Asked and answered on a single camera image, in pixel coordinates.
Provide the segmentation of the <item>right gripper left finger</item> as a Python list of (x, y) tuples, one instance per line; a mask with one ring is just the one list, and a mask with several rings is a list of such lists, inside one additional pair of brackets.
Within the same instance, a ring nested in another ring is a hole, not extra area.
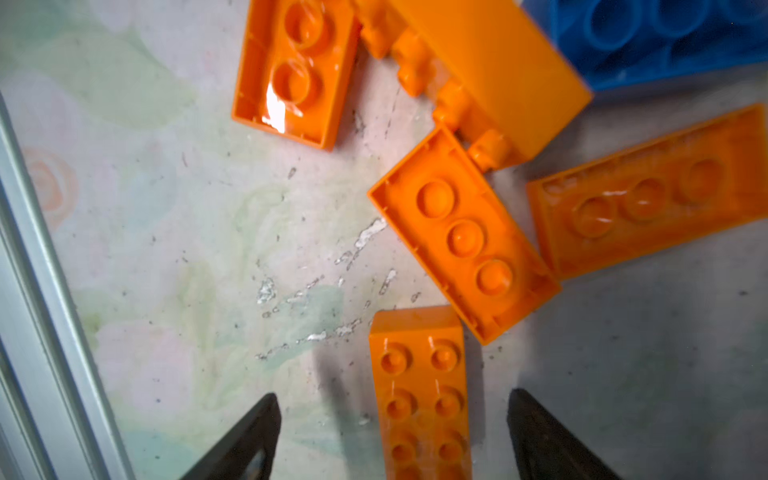
[(278, 397), (270, 392), (182, 476), (182, 479), (269, 479), (281, 423)]

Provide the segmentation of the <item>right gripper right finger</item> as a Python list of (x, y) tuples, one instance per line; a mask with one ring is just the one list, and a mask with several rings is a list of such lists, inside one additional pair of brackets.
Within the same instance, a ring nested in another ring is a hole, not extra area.
[(521, 479), (621, 479), (523, 388), (510, 392), (507, 425)]

